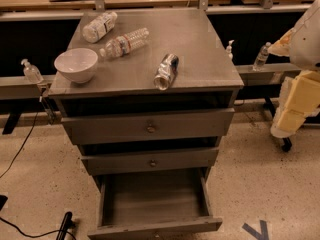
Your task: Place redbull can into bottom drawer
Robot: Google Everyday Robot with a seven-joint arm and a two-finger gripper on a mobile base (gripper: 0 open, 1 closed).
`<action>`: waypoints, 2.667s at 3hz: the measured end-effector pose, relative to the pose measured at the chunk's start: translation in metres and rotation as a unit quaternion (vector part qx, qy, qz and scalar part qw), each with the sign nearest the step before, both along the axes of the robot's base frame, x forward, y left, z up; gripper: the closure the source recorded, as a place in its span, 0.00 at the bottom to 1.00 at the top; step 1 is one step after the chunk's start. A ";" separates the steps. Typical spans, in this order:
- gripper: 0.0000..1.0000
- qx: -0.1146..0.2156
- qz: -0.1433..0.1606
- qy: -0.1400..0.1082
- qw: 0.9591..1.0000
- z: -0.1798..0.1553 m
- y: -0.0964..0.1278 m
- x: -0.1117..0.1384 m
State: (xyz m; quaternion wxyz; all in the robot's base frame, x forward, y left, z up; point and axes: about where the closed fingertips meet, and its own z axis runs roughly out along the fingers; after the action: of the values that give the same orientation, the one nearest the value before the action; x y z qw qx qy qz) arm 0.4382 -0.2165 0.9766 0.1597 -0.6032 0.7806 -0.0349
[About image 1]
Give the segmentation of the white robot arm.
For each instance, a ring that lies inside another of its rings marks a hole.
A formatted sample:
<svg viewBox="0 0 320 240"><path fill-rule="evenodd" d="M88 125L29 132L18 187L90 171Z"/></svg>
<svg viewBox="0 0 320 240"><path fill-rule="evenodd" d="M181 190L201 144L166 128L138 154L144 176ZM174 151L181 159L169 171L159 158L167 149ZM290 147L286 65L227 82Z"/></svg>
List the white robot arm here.
<svg viewBox="0 0 320 240"><path fill-rule="evenodd" d="M300 69L282 83L279 106L270 129L277 138L294 135L320 106L320 0L315 0L269 52L286 56Z"/></svg>

